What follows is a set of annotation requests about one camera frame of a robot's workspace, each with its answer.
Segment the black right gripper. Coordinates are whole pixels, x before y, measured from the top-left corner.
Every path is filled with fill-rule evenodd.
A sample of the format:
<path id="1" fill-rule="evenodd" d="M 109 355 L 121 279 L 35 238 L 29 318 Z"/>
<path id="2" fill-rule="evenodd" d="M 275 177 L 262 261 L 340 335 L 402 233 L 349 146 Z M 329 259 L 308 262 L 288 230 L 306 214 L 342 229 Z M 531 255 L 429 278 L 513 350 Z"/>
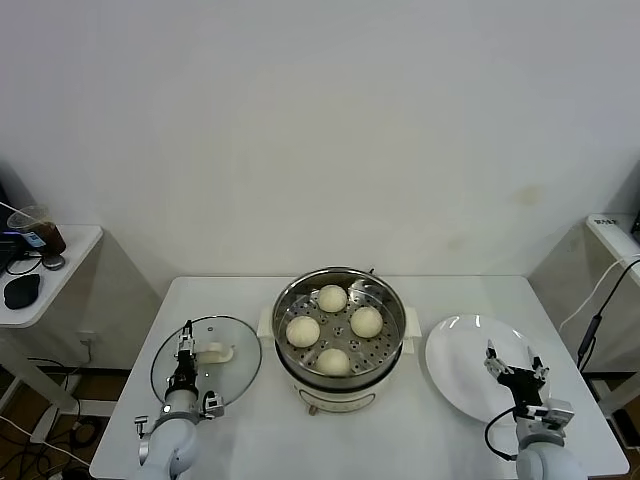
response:
<path id="1" fill-rule="evenodd" d="M 546 384 L 549 369 L 542 363 L 541 357 L 531 347 L 527 347 L 532 370 L 519 367 L 510 368 L 497 355 L 491 339 L 487 341 L 484 366 L 497 377 L 497 382 L 508 388 L 514 400 L 514 415 L 529 416 L 530 407 L 541 407 L 543 400 L 540 391 Z"/>

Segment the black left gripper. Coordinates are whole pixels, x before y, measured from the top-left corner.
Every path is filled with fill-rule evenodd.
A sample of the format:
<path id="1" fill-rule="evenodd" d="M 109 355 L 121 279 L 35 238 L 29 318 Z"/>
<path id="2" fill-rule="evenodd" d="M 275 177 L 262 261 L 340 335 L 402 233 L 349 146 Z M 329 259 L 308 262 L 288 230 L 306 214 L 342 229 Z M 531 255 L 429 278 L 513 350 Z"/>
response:
<path id="1" fill-rule="evenodd" d="M 182 328 L 181 336 L 177 342 L 176 354 L 178 354 L 178 364 L 170 377 L 166 395 L 176 391 L 188 391 L 198 395 L 196 387 L 197 368 L 193 355 L 194 351 L 193 322 L 188 320 Z"/>

